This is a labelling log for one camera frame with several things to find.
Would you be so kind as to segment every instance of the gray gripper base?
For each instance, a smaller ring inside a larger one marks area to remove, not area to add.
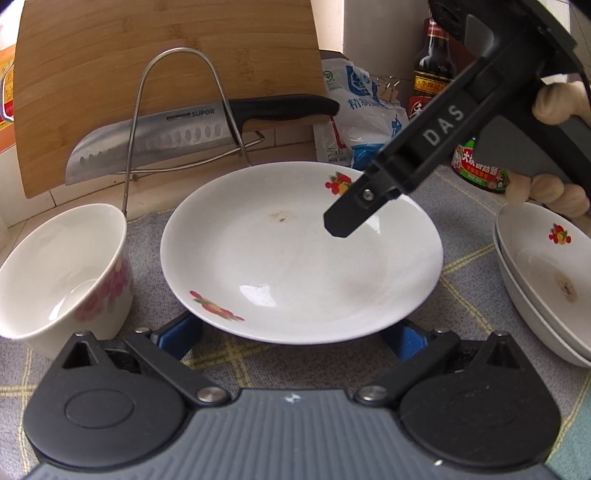
[[[385,409],[342,390],[243,390],[200,410],[167,450],[136,466],[78,473],[43,464],[30,480],[556,480],[543,465],[499,475],[436,462],[410,443]]]

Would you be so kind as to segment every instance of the brown stain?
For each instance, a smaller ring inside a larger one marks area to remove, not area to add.
[[[554,280],[556,281],[560,292],[569,303],[574,303],[578,300],[579,297],[573,281],[562,270],[556,271],[554,274]]]
[[[269,217],[272,220],[276,220],[279,223],[283,223],[286,222],[287,220],[289,220],[290,218],[295,217],[295,215],[291,212],[284,212],[284,211],[279,211],[279,212],[275,212],[269,215]]]

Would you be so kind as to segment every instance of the bottle label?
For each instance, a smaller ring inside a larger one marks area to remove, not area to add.
[[[507,170],[475,163],[473,149],[474,140],[469,140],[456,148],[452,159],[453,171],[487,190],[504,192],[509,183]]]
[[[429,29],[427,30],[427,35],[429,37],[437,37],[449,40],[449,34],[439,25],[437,25],[435,23],[435,20],[433,20],[432,18],[429,19]]]
[[[408,119],[412,120],[420,114],[432,99],[432,96],[413,96],[408,103]]]
[[[440,93],[448,84],[450,80],[444,77],[438,77],[424,72],[415,72],[414,75],[414,89],[416,92],[427,93],[435,96]]]

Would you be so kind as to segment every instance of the white cup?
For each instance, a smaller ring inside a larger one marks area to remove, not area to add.
[[[133,298],[126,233],[118,208],[93,203],[29,234],[0,268],[0,336],[52,359],[75,332],[113,338]]]

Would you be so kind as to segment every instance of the white plate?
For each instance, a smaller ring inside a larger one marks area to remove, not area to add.
[[[543,319],[542,315],[535,309],[531,302],[525,296],[525,293],[519,287],[517,281],[511,274],[509,267],[505,261],[501,247],[499,246],[499,239],[496,232],[496,226],[493,230],[493,238],[495,242],[496,255],[499,261],[499,269],[501,277],[505,283],[505,287],[515,308],[524,319],[531,331],[534,332],[537,338],[542,343],[552,350],[561,359],[578,367],[591,368],[591,362],[585,360],[577,352],[575,352],[569,345],[560,338],[560,336],[552,330],[550,325]]]
[[[160,247],[176,297],[222,330],[291,344],[359,338],[416,310],[441,273],[437,229],[403,197],[350,237],[332,237],[323,214],[348,187],[337,172],[361,176],[323,163],[274,163],[193,192]]]
[[[591,360],[591,239],[532,203],[505,205],[496,227],[509,270],[529,301],[566,343]]]

